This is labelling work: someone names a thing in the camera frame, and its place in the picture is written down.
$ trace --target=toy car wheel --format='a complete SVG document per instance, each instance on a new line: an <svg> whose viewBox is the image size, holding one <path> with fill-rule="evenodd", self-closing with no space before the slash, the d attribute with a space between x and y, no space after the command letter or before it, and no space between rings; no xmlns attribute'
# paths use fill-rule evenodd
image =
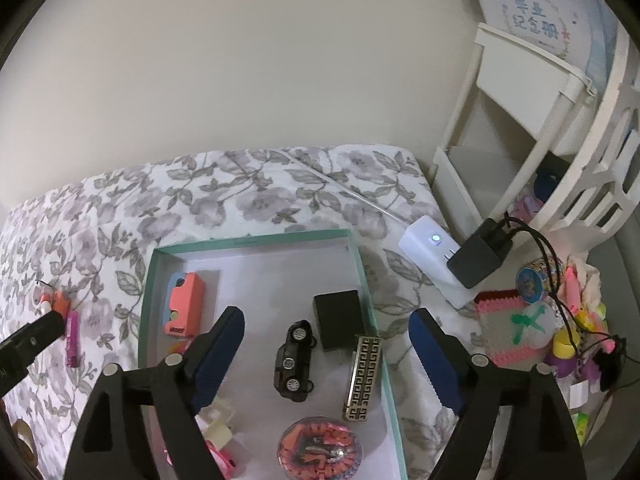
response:
<svg viewBox="0 0 640 480"><path fill-rule="evenodd" d="M304 341L306 339L306 329L302 327L295 328L291 333L291 337L294 341Z"/></svg>
<svg viewBox="0 0 640 480"><path fill-rule="evenodd" d="M295 378L291 378L287 381L286 386L287 390L290 392L296 392L300 389L300 381Z"/></svg>

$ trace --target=black cable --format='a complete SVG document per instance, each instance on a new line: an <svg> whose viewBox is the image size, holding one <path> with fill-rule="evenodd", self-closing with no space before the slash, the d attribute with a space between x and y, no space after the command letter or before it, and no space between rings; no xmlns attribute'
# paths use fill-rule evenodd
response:
<svg viewBox="0 0 640 480"><path fill-rule="evenodd" d="M522 220L520 220L519 218L515 218L515 217L510 217L506 215L506 219L508 220L508 222L513 221L516 224L519 224L520 227L515 229L514 231L517 232L528 232L531 237L534 240L538 240L536 243L538 245L538 248L540 248L541 243L544 243L546 245L546 247L548 248L549 252L551 252L552 258L555 261L555 266L556 266L556 281L554 282L554 277L552 274L550 274L550 263L548 260L548 255L546 254L546 251L544 251L542 248L540 249L540 252L542 254L542 259L545 263L545 267L546 267L546 271L547 274L549 276L549 286L551 289L551 292L549 293L549 296L551 296L551 298L558 304L558 311L560 313L560 316L562 317L562 320L564 321L564 325L565 327L567 327L567 330L569 330L569 327L567 326L568 323L566 322L566 316L563 310L566 311L566 313L571 317L571 320L574 322L576 329L578 330L578 332L582 332L585 334L589 334L589 335L599 335L602 336L602 339L599 339L598 342L607 340L607 339L613 339L614 341L618 341L620 338L619 336L616 335L611 335L611 334L607 334L605 332L596 332L593 330L588 330L586 327L584 327L580 322L578 322L577 319L575 319L574 314L572 314L571 310L562 302L560 301L560 299L558 298L558 291L560 289L560 277L561 277L561 272L560 272L560 260L558 259L558 256L556 255L556 251L554 250L553 246L551 245L551 243L549 242L549 240L547 238L545 238L542 233L540 233L539 231L536 231L534 228L530 227L528 224L524 223ZM574 349L576 348L574 341L573 341L573 336L572 333L569 332L569 339L572 343L572 346L574 347ZM578 357L582 357L584 355L584 352L582 352L582 354L578 353L577 354Z"/></svg>
<svg viewBox="0 0 640 480"><path fill-rule="evenodd" d="M596 332L593 330L588 330L586 327L584 327L583 325L581 325L580 322L578 322L577 319L575 319L574 314L572 314L571 310L562 302L560 301L560 299L558 298L558 291L560 289L560 278L561 278L561 272L560 272L560 263L559 263L559 259L558 256L556 255L556 251L554 250L553 246L551 245L551 242L539 231L536 231L533 227L529 226L526 222L520 220L519 218L515 218L512 216L509 216L507 213L504 214L504 219L500 222L500 226L503 225L507 225L508 227L511 227L510 222L513 222L515 224L518 224L520 227L512 229L508 235L509 238L513 238L517 233L519 232L527 232L529 233L529 235L531 235L531 237L533 238L533 240L535 241L536 245L538 246L538 248L540 249L540 253L542 255L542 260L545 264L545 270L546 270L546 275L548 276L548 280L549 280L549 296L551 297L552 300L554 300L558 306L558 312L560 313L560 316L562 317L562 322L564 323L564 326L567 330L568 333L568 337L569 337L569 342L571 343L572 348L574 348L575 354L578 358L582 358L591 348L593 348L596 345L599 345L600 343L602 343L605 340L613 340L616 343L616 346L620 346L621 350L622 350L622 355L624 358L623 364L621 366L621 369L624 367L624 365L626 364L626 361L629 360L633 363L636 363L638 365L640 365L640 360L636 360L633 357L629 356L628 353L626 352L626 338L624 337L620 337L618 335L611 335L611 334L607 334L604 332ZM545 246L547 247L547 249L549 250L549 252L551 253L551 256L554 260L555 263L555 267L556 267L556 275L555 275L555 280L554 280L554 276L551 272L551 262L549 261L549 256L548 254L546 254L545 251ZM573 338L573 334L572 334L572 330L571 327L569 325L568 319L566 318L565 312L567 314L569 314L569 316L571 317L571 320L574 322L576 329L579 332L585 333L585 334L589 334L589 335L599 335L599 336L603 336L601 339L598 339L596 342L590 344L589 346L587 346L587 348L585 348L582 352L578 351L578 347L574 341ZM627 383L627 384L623 384L622 386L613 386L613 388L615 388L616 390L621 390L622 388L628 388L630 386L634 386L635 384L640 383L640 377L638 377L637 379Z"/></svg>
<svg viewBox="0 0 640 480"><path fill-rule="evenodd" d="M545 263L546 275L548 276L549 288L551 289L549 291L549 296L556 303L561 303L560 300L558 299L558 290L560 288L560 284L559 284L559 282L560 282L560 267L559 267L559 263L558 263L558 257L556 256L555 251L553 251L553 254L552 254L552 256L554 257L554 260L556 261L556 282L554 283L553 273L551 272L551 264L549 262L549 258L548 258L547 254L546 254L546 251L545 251L545 248L543 246L543 243L540 240L540 238L543 238L542 234L540 234L533 227L530 227L527 223L525 223L524 221L520 220L519 218L511 217L511 216L508 216L508 215L505 215L505 217L506 217L506 221L507 221L506 223L507 223L508 227L511 227L510 226L510 222L514 222L514 223L520 225L520 229L522 231L528 232L531 235L531 237L533 238L533 241L535 241L536 245L540 249L540 253L542 254L542 258L543 258L543 261ZM558 308L558 312L560 312L560 316L562 317L562 322L564 323L564 326L565 326L565 328L567 330L567 335L569 337L569 343L571 343L571 346L574 349L575 354L579 355L580 351L578 350L578 346L574 341L574 337L573 337L571 326L569 325L569 321L567 320L562 308Z"/></svg>

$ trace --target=white shelf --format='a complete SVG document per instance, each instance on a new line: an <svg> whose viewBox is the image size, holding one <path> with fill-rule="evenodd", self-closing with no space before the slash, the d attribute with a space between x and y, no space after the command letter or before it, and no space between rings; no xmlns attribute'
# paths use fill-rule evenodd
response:
<svg viewBox="0 0 640 480"><path fill-rule="evenodd" d="M595 113L591 80L546 50L484 23L478 25L476 44L483 49L476 85L534 139L542 138L558 93L569 98L571 118L558 124L558 140L549 147L559 156L577 153Z"/></svg>
<svg viewBox="0 0 640 480"><path fill-rule="evenodd" d="M495 153L451 146L438 148L433 189L449 213L454 238L465 240L487 218L513 181L520 164Z"/></svg>

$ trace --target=orange toy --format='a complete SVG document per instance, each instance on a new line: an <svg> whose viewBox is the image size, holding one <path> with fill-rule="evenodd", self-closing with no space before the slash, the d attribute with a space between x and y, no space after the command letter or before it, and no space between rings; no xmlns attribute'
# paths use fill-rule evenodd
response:
<svg viewBox="0 0 640 480"><path fill-rule="evenodd" d="M66 314L69 312L69 298L61 290L56 290L53 293L53 303L51 309L55 310L62 316L62 319L66 320Z"/></svg>
<svg viewBox="0 0 640 480"><path fill-rule="evenodd" d="M361 460L356 435L324 416L297 421L278 443L278 461L291 480L349 480Z"/></svg>
<svg viewBox="0 0 640 480"><path fill-rule="evenodd" d="M204 282L195 272L187 272L174 285L169 299L170 318L164 332L180 337L195 337L200 333L200 314L204 297Z"/></svg>

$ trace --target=round plastic container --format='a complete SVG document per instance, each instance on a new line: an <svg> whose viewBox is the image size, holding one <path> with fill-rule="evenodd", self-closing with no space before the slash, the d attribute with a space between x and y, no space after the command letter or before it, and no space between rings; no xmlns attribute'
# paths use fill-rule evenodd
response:
<svg viewBox="0 0 640 480"><path fill-rule="evenodd" d="M554 282L558 279L556 276L556 265L551 260L551 274ZM560 263L560 273L564 274L564 265ZM549 277L546 275L546 265L542 258L534 260L522 267L516 276L516 288L520 296L527 303L535 303L544 300L551 290Z"/></svg>
<svg viewBox="0 0 640 480"><path fill-rule="evenodd" d="M310 416L282 434L278 462L291 480L349 480L362 462L362 446L340 421Z"/></svg>

